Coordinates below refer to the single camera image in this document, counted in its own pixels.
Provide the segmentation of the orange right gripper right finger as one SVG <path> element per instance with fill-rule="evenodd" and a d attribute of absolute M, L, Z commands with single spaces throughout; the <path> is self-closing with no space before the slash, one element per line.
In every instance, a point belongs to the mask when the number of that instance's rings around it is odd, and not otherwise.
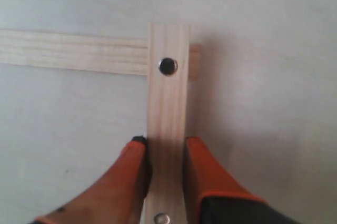
<path fill-rule="evenodd" d="M 199 137 L 187 137 L 183 193 L 188 223 L 295 223 L 242 187 Z"/>

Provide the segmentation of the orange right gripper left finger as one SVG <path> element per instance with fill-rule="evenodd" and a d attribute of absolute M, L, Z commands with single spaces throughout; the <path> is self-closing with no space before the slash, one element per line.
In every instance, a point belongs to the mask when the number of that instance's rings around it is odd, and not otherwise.
<path fill-rule="evenodd" d="M 100 179 L 34 223 L 140 223 L 151 176 L 147 139 L 135 136 Z"/>

